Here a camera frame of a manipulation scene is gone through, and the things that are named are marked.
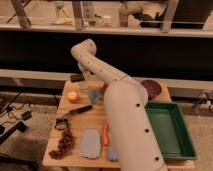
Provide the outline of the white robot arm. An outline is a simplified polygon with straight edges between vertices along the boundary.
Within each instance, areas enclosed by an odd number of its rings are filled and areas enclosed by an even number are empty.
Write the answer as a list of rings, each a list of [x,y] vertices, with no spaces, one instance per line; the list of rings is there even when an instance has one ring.
[[[108,85],[104,110],[121,171],[168,171],[145,110],[146,89],[128,74],[98,59],[96,51],[91,39],[71,48],[79,69],[91,71]]]

